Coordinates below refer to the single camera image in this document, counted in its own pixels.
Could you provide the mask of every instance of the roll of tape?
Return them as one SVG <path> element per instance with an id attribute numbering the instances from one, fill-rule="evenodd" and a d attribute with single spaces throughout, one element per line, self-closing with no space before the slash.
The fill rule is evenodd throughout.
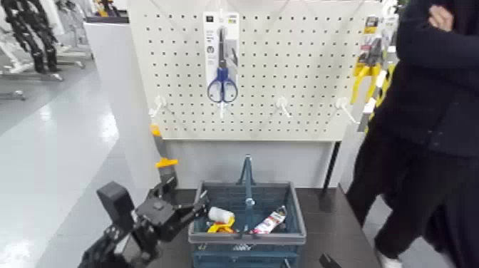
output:
<path id="1" fill-rule="evenodd" d="M 208 212 L 208 217 L 213 222 L 228 223 L 231 217 L 235 217 L 235 214 L 227 210 L 222 210 L 218 207 L 211 207 L 210 211 Z"/>

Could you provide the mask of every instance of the black robot in background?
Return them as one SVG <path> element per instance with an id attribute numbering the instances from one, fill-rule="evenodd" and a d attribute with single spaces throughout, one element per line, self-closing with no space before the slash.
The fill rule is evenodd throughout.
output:
<path id="1" fill-rule="evenodd" d="M 43 43 L 49 71 L 56 72 L 58 70 L 56 49 L 53 45 L 57 40 L 48 24 L 46 12 L 40 1 L 0 0 L 0 3 L 5 10 L 6 22 L 11 24 L 15 39 L 26 52 L 30 52 L 34 60 L 35 71 L 46 72 L 43 51 L 35 42 L 31 30 L 35 31 Z"/>

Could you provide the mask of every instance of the metal pole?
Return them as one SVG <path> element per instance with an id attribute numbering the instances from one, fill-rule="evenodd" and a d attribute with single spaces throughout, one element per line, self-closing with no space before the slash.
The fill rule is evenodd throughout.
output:
<path id="1" fill-rule="evenodd" d="M 341 146 L 341 142 L 336 141 L 334 143 L 333 154 L 331 155 L 331 159 L 329 161 L 328 172 L 326 174 L 326 179 L 324 180 L 321 197 L 324 197 L 329 189 L 329 183 L 331 182 L 331 175 L 333 174 L 334 164 L 336 163 L 336 159 L 338 157 L 339 146 Z"/>

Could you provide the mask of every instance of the blue-handled scissors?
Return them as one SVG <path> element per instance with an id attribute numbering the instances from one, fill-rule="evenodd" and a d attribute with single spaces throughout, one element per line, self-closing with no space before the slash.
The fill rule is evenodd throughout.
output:
<path id="1" fill-rule="evenodd" d="M 219 62 L 216 78 L 207 89 L 208 98 L 215 103 L 231 103 L 238 97 L 238 88 L 229 76 L 225 59 L 225 29 L 219 32 L 220 44 L 218 46 Z"/>

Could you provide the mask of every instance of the white pegboard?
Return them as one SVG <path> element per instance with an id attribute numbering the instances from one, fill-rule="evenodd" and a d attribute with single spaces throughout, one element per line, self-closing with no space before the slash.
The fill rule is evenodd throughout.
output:
<path id="1" fill-rule="evenodd" d="M 341 140 L 365 18 L 377 1 L 229 0 L 240 14 L 239 97 L 223 119 L 206 96 L 202 13 L 217 1 L 130 1 L 129 14 L 149 108 L 167 139 Z M 275 105 L 288 100 L 287 118 Z"/>

